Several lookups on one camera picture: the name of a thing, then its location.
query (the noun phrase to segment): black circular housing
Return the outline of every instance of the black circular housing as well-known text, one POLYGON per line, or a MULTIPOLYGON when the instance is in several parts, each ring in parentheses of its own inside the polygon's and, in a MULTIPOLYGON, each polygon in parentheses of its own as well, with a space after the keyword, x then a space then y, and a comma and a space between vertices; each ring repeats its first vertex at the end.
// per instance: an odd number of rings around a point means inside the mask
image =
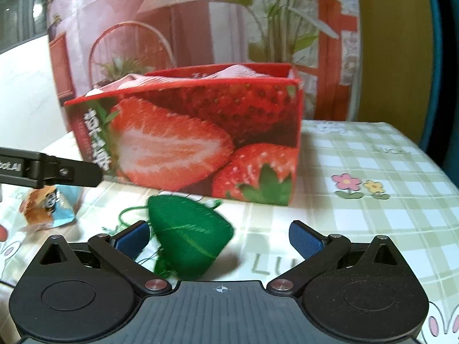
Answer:
POLYGON ((10 313, 22 336, 84 342, 114 330, 134 309, 132 287, 117 275, 84 266, 66 277, 55 271, 23 275, 14 289, 10 313))
POLYGON ((344 268, 313 279, 302 298, 310 318, 347 341, 388 343, 415 336, 428 307, 416 277, 381 264, 361 271, 344 268))

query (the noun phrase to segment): cardboard box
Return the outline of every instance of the cardboard box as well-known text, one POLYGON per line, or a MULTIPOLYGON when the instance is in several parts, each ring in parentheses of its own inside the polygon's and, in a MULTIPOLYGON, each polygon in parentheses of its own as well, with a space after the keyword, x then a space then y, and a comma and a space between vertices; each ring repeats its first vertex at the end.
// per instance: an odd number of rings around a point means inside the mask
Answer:
POLYGON ((245 66, 269 77, 205 78, 228 64, 175 68, 148 76, 180 80, 65 103, 83 159, 107 180, 288 205, 301 79, 289 64, 245 66))

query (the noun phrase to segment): gray ribbed plate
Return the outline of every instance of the gray ribbed plate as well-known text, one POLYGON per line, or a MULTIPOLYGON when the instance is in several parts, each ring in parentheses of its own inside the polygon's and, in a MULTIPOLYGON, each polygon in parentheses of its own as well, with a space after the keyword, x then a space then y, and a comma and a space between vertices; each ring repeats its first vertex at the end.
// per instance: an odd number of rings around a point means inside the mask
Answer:
MULTIPOLYGON (((26 339, 24 344, 36 344, 26 339)), ((149 297, 122 329, 94 344, 338 344, 316 329, 293 298, 259 282, 182 282, 149 297)), ((406 340, 404 344, 414 344, 406 340)))

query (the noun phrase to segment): green checkered tablecloth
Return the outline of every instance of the green checkered tablecloth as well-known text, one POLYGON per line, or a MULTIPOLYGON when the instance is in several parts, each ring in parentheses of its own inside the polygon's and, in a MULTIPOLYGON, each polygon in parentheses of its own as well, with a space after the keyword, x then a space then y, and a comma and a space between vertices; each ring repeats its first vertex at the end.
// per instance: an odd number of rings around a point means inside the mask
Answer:
MULTIPOLYGON (((323 234, 341 233, 353 242, 377 234, 392 238, 421 281, 431 302, 419 340, 457 344, 459 328, 459 191, 417 146, 392 126, 377 123, 304 121, 295 196, 289 207, 224 201, 217 211, 236 228, 233 240, 206 275, 213 280, 253 280, 264 284, 302 261, 290 246, 288 227, 301 220, 323 234)), ((78 159, 72 134, 44 152, 78 159)), ((1 246, 2 279, 15 283, 52 233, 67 241, 86 241, 101 231, 119 229, 121 210, 145 204, 151 195, 169 192, 103 182, 85 194, 77 221, 60 229, 24 234, 17 212, 26 189, 3 186, 0 223, 9 238, 1 246)), ((194 200, 207 198, 191 196, 194 200)), ((146 218, 143 210, 127 222, 146 218)), ((138 262, 154 265, 153 240, 138 262)), ((18 339, 0 288, 0 334, 18 339)))

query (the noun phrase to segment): yellow panel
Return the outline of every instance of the yellow panel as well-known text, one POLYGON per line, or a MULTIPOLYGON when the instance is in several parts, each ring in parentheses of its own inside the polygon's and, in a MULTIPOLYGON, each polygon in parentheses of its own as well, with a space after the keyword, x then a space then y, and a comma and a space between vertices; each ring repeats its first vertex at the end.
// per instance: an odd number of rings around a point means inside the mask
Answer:
POLYGON ((387 122, 418 143, 431 91, 430 0, 360 0, 359 121, 387 122))

